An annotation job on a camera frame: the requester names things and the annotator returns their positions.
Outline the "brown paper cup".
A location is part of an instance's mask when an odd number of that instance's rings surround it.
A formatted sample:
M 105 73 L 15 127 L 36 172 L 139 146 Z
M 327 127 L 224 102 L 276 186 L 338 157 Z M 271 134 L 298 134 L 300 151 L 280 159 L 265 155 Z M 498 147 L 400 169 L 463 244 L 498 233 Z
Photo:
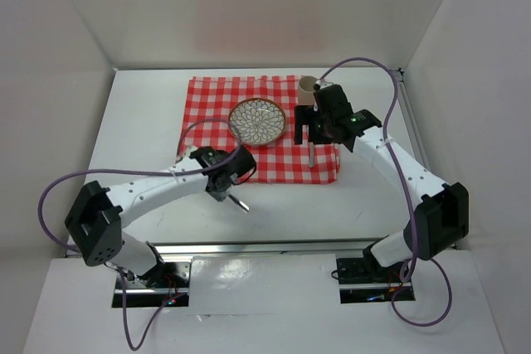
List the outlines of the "brown paper cup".
M 313 76 L 302 76 L 298 81 L 297 86 L 297 100 L 298 105 L 313 106 L 314 101 L 314 87 L 321 85 L 321 80 Z

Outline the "silver fork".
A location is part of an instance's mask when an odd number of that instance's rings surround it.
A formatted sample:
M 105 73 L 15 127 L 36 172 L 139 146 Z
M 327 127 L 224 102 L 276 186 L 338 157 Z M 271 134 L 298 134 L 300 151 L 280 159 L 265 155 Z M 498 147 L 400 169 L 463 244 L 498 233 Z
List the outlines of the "silver fork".
M 236 204 L 240 209 L 242 209 L 245 213 L 249 212 L 250 211 L 250 207 L 244 203 L 243 201 L 241 201 L 240 199 L 238 199 L 237 197 L 235 197 L 234 195 L 232 194 L 229 194 L 228 195 L 228 198 L 234 203 Z

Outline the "silver table knife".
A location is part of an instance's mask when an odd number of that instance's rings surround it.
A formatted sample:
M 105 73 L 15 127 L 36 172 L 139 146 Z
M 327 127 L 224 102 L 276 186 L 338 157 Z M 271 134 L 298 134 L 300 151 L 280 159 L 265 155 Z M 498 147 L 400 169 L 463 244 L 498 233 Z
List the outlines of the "silver table knife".
M 309 162 L 308 166 L 310 168 L 313 168 L 315 165 L 315 150 L 314 150 L 314 143 L 309 142 Z

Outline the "patterned plate brown rim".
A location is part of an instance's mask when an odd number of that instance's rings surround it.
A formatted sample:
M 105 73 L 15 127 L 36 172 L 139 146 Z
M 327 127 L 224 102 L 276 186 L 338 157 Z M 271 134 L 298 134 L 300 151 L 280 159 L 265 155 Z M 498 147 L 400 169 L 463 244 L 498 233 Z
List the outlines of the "patterned plate brown rim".
M 284 134 L 287 117 L 275 101 L 250 98 L 231 109 L 228 123 L 231 133 L 244 144 L 263 146 L 273 143 Z

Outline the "red white checkered cloth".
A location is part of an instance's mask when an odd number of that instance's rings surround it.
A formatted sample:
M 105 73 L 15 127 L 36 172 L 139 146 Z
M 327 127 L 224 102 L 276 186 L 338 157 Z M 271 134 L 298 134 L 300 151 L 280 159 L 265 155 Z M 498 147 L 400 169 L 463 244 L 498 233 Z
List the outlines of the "red white checkered cloth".
M 248 77 L 195 76 L 188 83 L 182 130 L 209 118 L 226 119 L 242 100 L 269 99 L 284 111 L 287 126 L 281 138 L 264 146 L 247 148 L 257 162 L 250 178 L 259 183 L 326 184 L 337 180 L 340 169 L 339 146 L 314 148 L 314 166 L 309 166 L 309 144 L 293 143 L 295 106 L 298 104 L 298 75 Z

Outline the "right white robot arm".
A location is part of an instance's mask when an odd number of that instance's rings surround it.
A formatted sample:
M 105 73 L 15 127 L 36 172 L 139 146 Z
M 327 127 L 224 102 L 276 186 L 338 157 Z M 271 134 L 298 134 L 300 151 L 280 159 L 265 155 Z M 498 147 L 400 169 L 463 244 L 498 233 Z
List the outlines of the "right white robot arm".
M 314 105 L 295 107 L 295 144 L 309 134 L 314 144 L 342 144 L 374 167 L 404 194 L 410 220 L 403 230 L 371 244 L 363 252 L 362 271 L 382 280 L 391 266 L 409 259 L 430 260 L 469 233 L 469 192 L 429 172 L 384 132 L 366 109 L 353 111 L 340 85 L 317 82 Z

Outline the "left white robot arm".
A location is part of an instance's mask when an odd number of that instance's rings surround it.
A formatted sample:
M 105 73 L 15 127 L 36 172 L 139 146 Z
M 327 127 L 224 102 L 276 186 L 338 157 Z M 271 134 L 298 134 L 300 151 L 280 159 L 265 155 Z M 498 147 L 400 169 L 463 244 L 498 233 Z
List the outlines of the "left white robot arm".
M 130 272 L 144 286 L 161 284 L 175 273 L 155 246 L 125 233 L 141 216 L 172 201 L 206 192 L 216 201 L 231 198 L 230 190 L 257 164 L 244 147 L 231 152 L 211 147 L 189 148 L 160 176 L 102 187 L 85 184 L 65 221 L 71 238 L 89 267 L 111 263 Z

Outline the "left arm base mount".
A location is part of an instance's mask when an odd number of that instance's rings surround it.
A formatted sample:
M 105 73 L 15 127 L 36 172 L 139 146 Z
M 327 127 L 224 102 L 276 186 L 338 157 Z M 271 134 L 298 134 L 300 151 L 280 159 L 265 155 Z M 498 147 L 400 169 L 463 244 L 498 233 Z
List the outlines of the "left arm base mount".
M 123 293 L 127 308 L 158 308 L 164 301 L 168 308 L 185 308 L 190 300 L 192 260 L 177 258 L 176 261 L 166 260 L 163 271 L 153 282 L 141 279 L 131 271 L 124 270 L 125 289 L 120 275 L 117 276 L 112 308 L 123 307 Z

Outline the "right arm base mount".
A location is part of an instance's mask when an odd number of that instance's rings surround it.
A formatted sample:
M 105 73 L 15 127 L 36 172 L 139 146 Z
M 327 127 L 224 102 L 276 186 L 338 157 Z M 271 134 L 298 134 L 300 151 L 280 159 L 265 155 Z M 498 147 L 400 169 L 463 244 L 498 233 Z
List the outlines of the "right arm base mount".
M 341 304 L 391 302 L 395 293 L 397 301 L 414 301 L 412 284 L 400 280 L 401 267 L 370 270 L 362 258 L 338 258 L 330 276 L 339 284 Z

